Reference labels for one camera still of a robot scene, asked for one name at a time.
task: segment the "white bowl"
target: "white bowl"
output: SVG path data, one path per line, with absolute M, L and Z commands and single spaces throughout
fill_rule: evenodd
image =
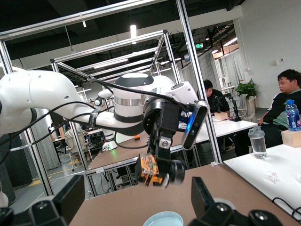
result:
M 171 211 L 156 213 L 147 219 L 143 226 L 183 226 L 182 217 Z

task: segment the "blue light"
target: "blue light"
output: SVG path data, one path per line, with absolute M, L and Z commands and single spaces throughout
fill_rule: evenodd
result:
M 195 115 L 196 115 L 196 111 L 193 111 L 192 115 L 189 118 L 189 122 L 187 123 L 187 127 L 186 127 L 185 133 L 191 129 L 191 126 L 192 126 L 193 120 L 195 118 Z

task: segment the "green plant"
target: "green plant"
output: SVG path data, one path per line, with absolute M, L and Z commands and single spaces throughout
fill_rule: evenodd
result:
M 240 83 L 236 88 L 236 92 L 238 95 L 246 94 L 246 97 L 255 96 L 256 95 L 256 84 L 251 79 L 248 83 Z

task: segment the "fluorescent light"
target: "fluorescent light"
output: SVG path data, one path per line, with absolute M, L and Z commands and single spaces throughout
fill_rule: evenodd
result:
M 150 71 L 150 69 L 148 68 L 148 69 L 145 69 L 145 70 L 138 71 L 137 73 L 143 73 L 143 72 L 149 72 L 149 71 Z
M 136 38 L 137 37 L 137 30 L 136 30 L 136 25 L 131 25 L 130 26 L 131 29 L 131 38 Z
M 19 67 L 15 67 L 15 66 L 12 66 L 11 69 L 13 69 L 14 71 L 18 71 L 18 72 L 26 71 L 23 68 L 19 68 Z
M 164 69 L 164 70 L 161 70 L 160 72 L 164 72 L 164 71 L 168 71 L 170 70 L 171 68 L 167 68 L 167 69 Z
M 128 59 L 116 60 L 116 61 L 109 62 L 109 63 L 106 63 L 106 64 L 99 64 L 98 66 L 95 66 L 94 69 L 101 68 L 101 67 L 106 67 L 106 66 L 109 66 L 109 65 L 119 64 L 119 63 L 122 63 L 122 62 L 125 62 L 125 61 L 128 61 Z
M 169 63 L 169 61 L 164 61 L 164 62 L 162 62 L 162 63 L 160 63 L 161 65 L 166 65 L 166 64 L 168 64 Z
M 91 90 L 91 89 L 85 89 L 85 90 L 79 91 L 77 93 L 82 93 L 82 92 L 86 92 L 86 91 L 89 91 L 89 90 Z
M 228 46 L 230 45 L 231 43 L 235 42 L 237 40 L 237 37 L 235 37 L 234 39 L 232 39 L 231 41 L 228 41 L 225 45 L 223 46 Z

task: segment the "wooden block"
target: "wooden block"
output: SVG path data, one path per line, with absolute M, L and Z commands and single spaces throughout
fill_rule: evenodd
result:
M 214 116 L 217 120 L 225 120 L 225 119 L 228 119 L 228 114 L 225 113 L 225 112 L 221 112 L 221 113 L 214 113 Z
M 62 127 L 60 127 L 58 129 L 58 131 L 60 132 L 61 138 L 65 138 L 65 133 L 64 133 L 64 129 Z
M 290 147 L 301 146 L 301 131 L 285 130 L 281 132 L 281 136 L 284 145 L 288 145 Z

